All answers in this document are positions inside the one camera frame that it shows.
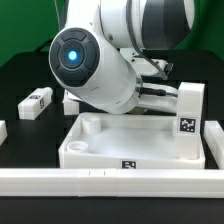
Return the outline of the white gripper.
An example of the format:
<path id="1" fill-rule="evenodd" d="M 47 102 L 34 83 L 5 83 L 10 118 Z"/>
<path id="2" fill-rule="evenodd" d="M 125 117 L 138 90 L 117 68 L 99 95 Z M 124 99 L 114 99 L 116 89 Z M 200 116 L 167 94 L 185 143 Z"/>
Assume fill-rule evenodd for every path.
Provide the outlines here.
<path id="1" fill-rule="evenodd" d="M 160 84 L 144 83 L 140 88 L 140 99 L 137 108 L 159 112 L 177 111 L 178 90 Z"/>

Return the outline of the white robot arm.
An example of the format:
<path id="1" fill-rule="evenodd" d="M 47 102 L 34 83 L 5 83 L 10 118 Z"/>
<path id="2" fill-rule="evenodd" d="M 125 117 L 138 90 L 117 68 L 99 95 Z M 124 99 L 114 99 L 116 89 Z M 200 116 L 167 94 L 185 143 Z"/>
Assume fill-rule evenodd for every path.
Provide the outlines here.
<path id="1" fill-rule="evenodd" d="M 49 50 L 51 71 L 64 89 L 108 113 L 174 113 L 177 91 L 142 80 L 168 78 L 143 51 L 178 46 L 194 16 L 194 0 L 67 0 Z"/>

